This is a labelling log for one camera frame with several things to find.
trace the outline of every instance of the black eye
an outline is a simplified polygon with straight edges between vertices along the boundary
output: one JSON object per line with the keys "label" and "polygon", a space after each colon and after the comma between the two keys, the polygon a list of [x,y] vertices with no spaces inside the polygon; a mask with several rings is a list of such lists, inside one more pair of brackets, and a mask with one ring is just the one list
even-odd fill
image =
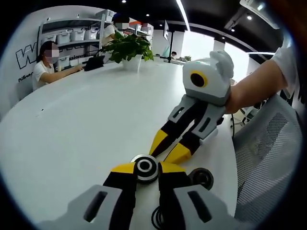
{"label": "black eye", "polygon": [[191,81],[197,87],[203,87],[205,85],[204,79],[202,78],[201,75],[199,75],[197,73],[192,73],[191,74]]}

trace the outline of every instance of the hand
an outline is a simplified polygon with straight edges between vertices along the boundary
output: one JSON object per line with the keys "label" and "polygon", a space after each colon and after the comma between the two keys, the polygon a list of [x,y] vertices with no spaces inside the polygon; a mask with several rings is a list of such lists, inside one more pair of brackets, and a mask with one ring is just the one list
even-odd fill
{"label": "hand", "polygon": [[78,66],[75,66],[75,67],[74,67],[75,72],[79,72],[79,71],[81,71],[82,69],[83,69],[83,68],[82,68],[81,65],[78,65]]}

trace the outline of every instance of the laptop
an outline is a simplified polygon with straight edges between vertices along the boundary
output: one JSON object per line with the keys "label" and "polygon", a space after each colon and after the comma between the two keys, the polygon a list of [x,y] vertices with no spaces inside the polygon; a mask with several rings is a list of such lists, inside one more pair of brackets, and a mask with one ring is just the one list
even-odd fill
{"label": "laptop", "polygon": [[90,71],[104,66],[105,56],[91,57],[88,59],[86,66],[84,66],[84,71]]}

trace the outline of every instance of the white pot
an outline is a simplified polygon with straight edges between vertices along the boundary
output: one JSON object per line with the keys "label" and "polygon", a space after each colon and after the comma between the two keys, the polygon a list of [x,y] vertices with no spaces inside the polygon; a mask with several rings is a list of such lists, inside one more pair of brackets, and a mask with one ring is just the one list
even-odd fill
{"label": "white pot", "polygon": [[142,55],[138,54],[137,56],[133,57],[130,61],[123,60],[124,69],[128,71],[139,72],[141,58]]}

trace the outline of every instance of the white table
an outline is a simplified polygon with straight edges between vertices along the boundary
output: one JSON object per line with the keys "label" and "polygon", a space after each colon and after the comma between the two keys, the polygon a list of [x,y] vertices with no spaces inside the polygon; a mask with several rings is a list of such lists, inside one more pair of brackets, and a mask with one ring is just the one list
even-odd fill
{"label": "white table", "polygon": [[[9,191],[34,223],[60,217],[113,167],[147,154],[184,93],[182,66],[163,62],[142,63],[139,74],[111,63],[38,89],[0,123],[0,169]],[[187,173],[209,169],[211,191],[233,216],[237,171],[229,127],[226,119],[216,138],[182,166]],[[136,198],[130,229],[154,229],[158,182],[138,186]]]}
{"label": "white table", "polygon": [[176,64],[176,65],[184,65],[184,64],[186,64],[186,62],[184,62],[184,61],[179,61],[179,60],[171,60],[171,63],[172,64]]}

